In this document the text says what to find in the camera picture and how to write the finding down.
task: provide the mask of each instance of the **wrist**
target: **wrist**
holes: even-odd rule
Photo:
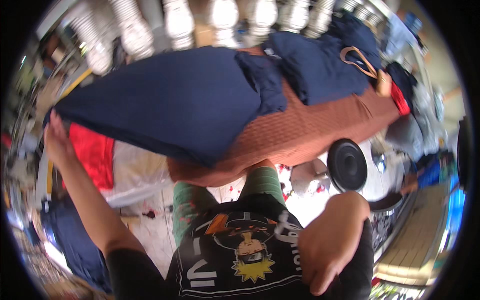
[[[60,160],[56,167],[60,173],[67,172],[69,170],[75,169],[81,166],[82,163],[76,156],[73,157],[65,157],[64,159]]]
[[[333,196],[327,203],[327,207],[344,211],[350,218],[365,221],[370,216],[370,205],[359,193],[349,191]]]

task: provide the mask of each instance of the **leather strap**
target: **leather strap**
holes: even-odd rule
[[[370,72],[367,72],[365,71],[364,69],[362,69],[359,65],[357,65],[356,63],[352,62],[352,61],[349,61],[349,60],[346,60],[345,59],[345,56],[347,54],[347,52],[349,51],[355,51],[358,53],[358,55],[360,56],[360,58],[365,62],[365,65],[367,66],[368,70]],[[346,47],[346,48],[343,48],[342,51],[340,52],[340,59],[344,62],[344,63],[347,63],[349,65],[355,65],[357,66],[357,68],[362,71],[363,73],[365,73],[366,75],[372,77],[372,78],[375,78],[377,79],[377,71],[375,70],[375,68],[368,62],[368,60],[365,58],[365,56],[360,52],[360,50],[358,50],[357,47]]]

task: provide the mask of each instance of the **brown textured blanket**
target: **brown textured blanket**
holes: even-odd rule
[[[245,50],[263,53],[259,48]],[[249,123],[214,169],[168,158],[172,180],[215,187],[240,178],[246,168],[267,158],[274,164],[295,166],[313,160],[338,139],[364,141],[400,116],[393,99],[377,96],[372,87],[362,96],[314,106],[304,105],[285,79],[283,93],[287,110]]]

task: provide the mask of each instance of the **black sleeve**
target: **black sleeve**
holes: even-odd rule
[[[363,232],[357,251],[338,277],[342,287],[341,299],[367,300],[370,296],[373,277],[373,243],[372,224],[369,219],[363,223]]]
[[[106,261],[115,300],[171,299],[160,271],[145,253],[119,249]]]

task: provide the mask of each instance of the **folded navy clothing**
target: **folded navy clothing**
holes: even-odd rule
[[[203,47],[124,66],[55,110],[108,137],[212,167],[250,121],[286,105],[270,58]]]
[[[329,30],[318,39],[276,32],[269,35],[263,49],[278,58],[283,75],[300,100],[314,105],[352,93],[361,95],[368,87],[369,77],[340,59],[340,51],[351,46],[357,47],[374,68],[382,67],[373,33],[348,13],[341,18],[332,16]],[[346,59],[363,65],[354,51]]]
[[[396,61],[389,63],[385,70],[392,77],[392,81],[398,86],[400,91],[402,91],[408,107],[413,111],[413,87],[417,85],[417,79]]]
[[[53,232],[59,250],[73,274],[105,293],[112,287],[102,252],[88,236],[69,195],[61,200],[43,202],[42,226]]]

